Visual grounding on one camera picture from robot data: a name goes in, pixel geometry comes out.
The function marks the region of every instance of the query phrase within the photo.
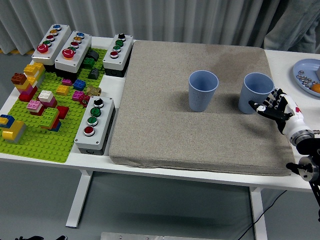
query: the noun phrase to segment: white curtain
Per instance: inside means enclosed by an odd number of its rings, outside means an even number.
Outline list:
[[[23,55],[52,24],[96,37],[260,47],[280,0],[0,0],[0,48]]]

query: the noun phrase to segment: orange fruit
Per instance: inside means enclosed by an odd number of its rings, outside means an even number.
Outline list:
[[[313,84],[311,90],[320,94],[320,83]]]

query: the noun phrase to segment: table leg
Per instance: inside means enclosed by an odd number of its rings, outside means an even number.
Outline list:
[[[93,171],[80,170],[81,178],[70,209],[66,227],[77,228]]]
[[[262,191],[262,188],[260,187],[250,187],[253,222],[255,222],[260,217],[260,215],[264,212],[264,207],[263,207],[262,198],[261,198],[261,191]],[[256,240],[268,239],[264,215],[254,225],[254,232],[255,232]]]

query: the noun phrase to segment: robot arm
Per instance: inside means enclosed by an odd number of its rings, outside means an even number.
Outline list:
[[[310,183],[320,206],[320,138],[315,138],[314,131],[305,124],[297,104],[281,89],[275,89],[263,105],[254,101],[249,101],[249,104],[258,114],[274,120],[280,133],[287,137],[301,155],[307,155],[298,164],[290,162],[286,167]]]

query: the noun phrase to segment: gray floor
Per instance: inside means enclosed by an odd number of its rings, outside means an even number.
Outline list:
[[[0,106],[31,56],[0,54]],[[102,232],[238,239],[252,223],[249,189],[95,172],[77,229],[65,227],[80,171],[0,162],[0,239],[99,240]],[[264,190],[269,206],[281,191]],[[319,239],[312,193],[286,192],[266,213],[268,239]],[[243,239],[254,239],[250,230]]]

